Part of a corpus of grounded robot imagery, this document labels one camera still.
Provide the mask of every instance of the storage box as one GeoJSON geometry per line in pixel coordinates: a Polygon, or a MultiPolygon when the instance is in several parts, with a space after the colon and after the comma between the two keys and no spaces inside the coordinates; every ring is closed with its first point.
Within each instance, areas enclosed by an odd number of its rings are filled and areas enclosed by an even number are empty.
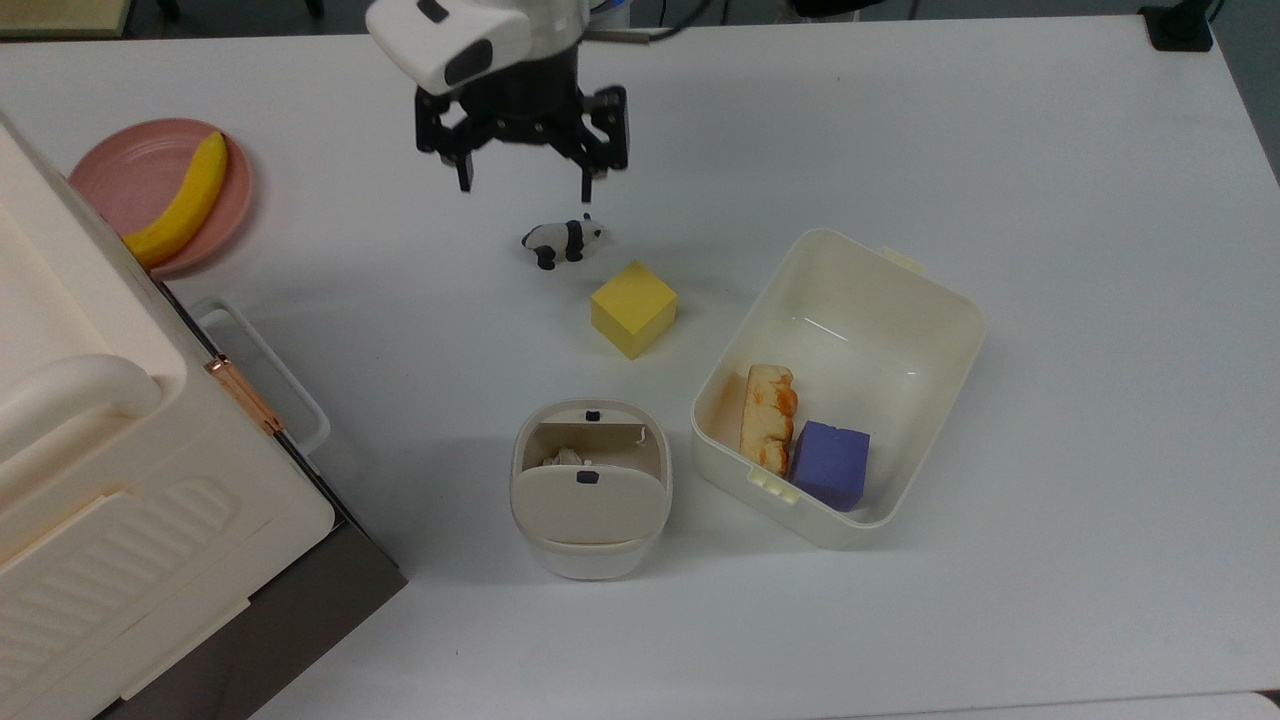
{"type": "Polygon", "coordinates": [[[0,259],[0,717],[95,717],[310,556],[335,503],[3,114],[0,259]]]}
{"type": "Polygon", "coordinates": [[[511,514],[557,575],[605,580],[634,570],[662,533],[671,497],[667,436],[630,402],[553,402],[520,429],[511,514]]]}
{"type": "Polygon", "coordinates": [[[846,548],[901,505],[986,334],[963,297],[827,229],[801,236],[751,307],[692,409],[708,480],[814,544],[846,548]],[[799,433],[817,420],[872,437],[861,501],[837,512],[737,454],[746,373],[786,365],[799,433]]]}

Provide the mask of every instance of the white table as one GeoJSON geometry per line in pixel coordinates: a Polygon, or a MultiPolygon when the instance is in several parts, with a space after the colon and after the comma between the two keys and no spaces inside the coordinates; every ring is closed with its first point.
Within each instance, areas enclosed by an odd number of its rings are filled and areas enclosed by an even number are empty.
{"type": "Polygon", "coordinates": [[[412,147],[367,37],[0,46],[0,108],[64,170],[127,124],[252,155],[244,241],[175,283],[247,313],[319,402],[315,459],[410,585],[265,707],[285,717],[815,717],[1280,685],[1280,192],[1221,55],[1137,17],[713,28],[588,46],[630,94],[614,241],[549,149],[476,191],[412,147]],[[870,550],[701,480],[689,405],[791,241],[832,227],[973,297],[988,337],[870,550]],[[588,295],[643,259],[677,324],[627,361],[588,295]],[[673,438],[663,541],[561,580],[511,521],[521,421],[617,396],[673,438]]]}
{"type": "Polygon", "coordinates": [[[892,720],[1275,720],[1280,717],[1280,710],[1260,694],[1212,694],[919,715],[913,712],[887,717],[892,720]]]}

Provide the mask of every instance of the drawer handle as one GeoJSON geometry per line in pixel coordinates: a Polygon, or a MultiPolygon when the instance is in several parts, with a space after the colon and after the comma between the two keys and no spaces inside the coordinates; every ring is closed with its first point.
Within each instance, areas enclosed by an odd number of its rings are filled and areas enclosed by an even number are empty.
{"type": "MultiPolygon", "coordinates": [[[[310,455],[311,451],[320,447],[320,443],[323,443],[329,437],[329,416],[324,414],[324,410],[321,410],[320,405],[317,405],[316,401],[311,397],[311,393],[308,393],[306,388],[302,387],[302,383],[300,383],[298,379],[293,377],[293,373],[289,372],[289,369],[284,365],[284,363],[275,354],[275,351],[271,350],[269,345],[266,345],[266,341],[262,340],[262,336],[259,334],[257,329],[252,324],[250,324],[248,319],[246,319],[239,310],[232,307],[230,304],[228,304],[225,300],[220,297],[206,297],[205,300],[201,300],[187,309],[187,311],[191,313],[191,316],[196,319],[196,323],[200,324],[201,328],[204,328],[206,336],[212,334],[210,332],[211,327],[210,316],[212,316],[219,310],[225,313],[227,316],[230,318],[232,323],[239,329],[239,332],[242,332],[244,337],[247,337],[250,342],[253,343],[259,354],[261,354],[261,356],[265,357],[268,363],[270,363],[271,368],[274,368],[275,372],[279,373],[280,379],[284,380],[284,384],[288,386],[293,396],[298,401],[301,401],[302,405],[306,406],[307,411],[311,413],[311,415],[315,418],[316,428],[312,432],[307,433],[303,437],[294,437],[293,433],[298,432],[297,428],[300,425],[294,420],[298,420],[301,418],[291,419],[285,416],[285,419],[289,419],[291,423],[293,424],[293,429],[287,430],[289,438],[293,439],[293,445],[297,446],[298,452],[301,452],[302,455],[310,455]]],[[[211,337],[210,340],[214,341],[214,345],[218,345],[218,338],[211,337]]],[[[247,366],[246,363],[250,363],[251,357],[236,357],[233,355],[232,360],[238,361],[242,366],[247,366]]],[[[243,379],[247,386],[252,386],[252,382],[250,382],[248,378],[243,379]]],[[[250,413],[250,416],[256,418],[256,414],[250,413]]],[[[280,423],[280,428],[284,428],[283,420],[278,419],[278,421],[280,423]]]]}
{"type": "Polygon", "coordinates": [[[160,406],[163,393],[146,370],[118,355],[55,360],[0,389],[0,462],[81,413],[110,405],[127,418],[160,406]]]}

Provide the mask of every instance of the pink plate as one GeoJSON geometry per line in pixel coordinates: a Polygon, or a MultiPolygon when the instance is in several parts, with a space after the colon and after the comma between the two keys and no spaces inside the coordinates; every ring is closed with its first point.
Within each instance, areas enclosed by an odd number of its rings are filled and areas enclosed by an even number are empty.
{"type": "MultiPolygon", "coordinates": [[[[67,179],[111,228],[122,234],[140,231],[164,213],[178,193],[200,141],[218,131],[184,118],[151,120],[122,129],[81,158],[67,179]]],[[[151,273],[160,279],[218,254],[244,219],[253,191],[248,159],[227,133],[227,178],[214,209],[196,236],[151,273]]]]}

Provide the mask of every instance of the white plastic container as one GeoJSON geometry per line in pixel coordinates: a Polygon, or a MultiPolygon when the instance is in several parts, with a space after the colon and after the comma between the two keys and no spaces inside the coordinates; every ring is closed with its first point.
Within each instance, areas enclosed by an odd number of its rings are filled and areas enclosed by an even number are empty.
{"type": "Polygon", "coordinates": [[[511,514],[557,575],[605,580],[634,570],[671,512],[671,450],[658,423],[621,400],[566,400],[525,423],[511,514]],[[571,464],[544,465],[572,450],[571,464]]]}
{"type": "Polygon", "coordinates": [[[814,544],[855,546],[893,516],[986,334],[963,297],[827,229],[801,236],[755,301],[692,409],[708,480],[814,544]],[[795,433],[817,420],[870,434],[861,501],[837,512],[737,454],[746,374],[785,365],[795,433]]]}

